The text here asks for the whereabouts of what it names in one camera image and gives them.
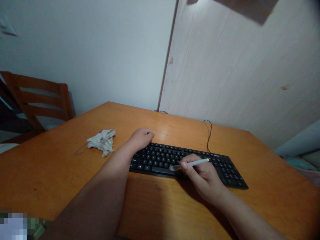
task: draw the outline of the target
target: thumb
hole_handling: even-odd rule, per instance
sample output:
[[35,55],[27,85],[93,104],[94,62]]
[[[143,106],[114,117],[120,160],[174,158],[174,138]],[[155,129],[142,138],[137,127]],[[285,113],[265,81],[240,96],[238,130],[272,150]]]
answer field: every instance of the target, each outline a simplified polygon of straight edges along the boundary
[[204,179],[200,177],[200,175],[194,170],[192,166],[190,166],[190,164],[188,164],[187,162],[180,162],[180,165],[184,173],[190,178],[194,185],[201,184],[201,181],[203,181]]
[[148,138],[148,140],[149,140],[149,142],[151,142],[151,140],[153,139],[153,137],[154,137],[155,134],[156,134],[156,132],[153,131],[153,132],[149,132],[149,133],[146,135],[147,138]]

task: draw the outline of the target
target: cloth rag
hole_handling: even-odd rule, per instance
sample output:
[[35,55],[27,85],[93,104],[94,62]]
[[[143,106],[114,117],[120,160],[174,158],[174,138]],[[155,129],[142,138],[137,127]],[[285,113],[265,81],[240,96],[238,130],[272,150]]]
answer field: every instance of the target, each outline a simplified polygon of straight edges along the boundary
[[116,134],[116,130],[102,130],[97,135],[92,138],[88,138],[88,148],[98,148],[100,151],[103,151],[102,157],[107,156],[110,153],[113,153],[113,136]]

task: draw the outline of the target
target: light switch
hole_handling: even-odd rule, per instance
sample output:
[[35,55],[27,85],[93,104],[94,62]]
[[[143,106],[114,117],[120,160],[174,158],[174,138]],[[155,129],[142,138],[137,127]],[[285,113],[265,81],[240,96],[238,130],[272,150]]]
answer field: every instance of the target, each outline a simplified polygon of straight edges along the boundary
[[0,31],[3,34],[10,36],[17,36],[16,31],[14,30],[12,24],[4,13],[0,12]]

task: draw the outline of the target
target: black cable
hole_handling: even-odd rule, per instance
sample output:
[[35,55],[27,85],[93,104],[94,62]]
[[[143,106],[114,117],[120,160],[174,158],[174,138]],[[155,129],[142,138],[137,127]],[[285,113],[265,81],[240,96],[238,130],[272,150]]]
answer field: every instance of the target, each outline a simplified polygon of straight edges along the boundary
[[207,119],[203,120],[203,122],[204,121],[208,121],[211,124],[210,134],[209,134],[209,138],[208,138],[208,142],[207,142],[207,150],[208,150],[209,153],[211,153],[210,150],[209,150],[209,140],[210,140],[211,132],[212,132],[212,123]]

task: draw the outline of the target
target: fingernail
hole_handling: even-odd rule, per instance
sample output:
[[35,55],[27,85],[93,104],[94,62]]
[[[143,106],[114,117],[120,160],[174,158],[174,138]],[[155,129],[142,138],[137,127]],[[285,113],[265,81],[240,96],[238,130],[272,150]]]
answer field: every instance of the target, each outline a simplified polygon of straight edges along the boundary
[[187,166],[187,164],[186,164],[185,162],[182,162],[182,163],[181,163],[181,167],[182,167],[183,169],[187,169],[188,166]]

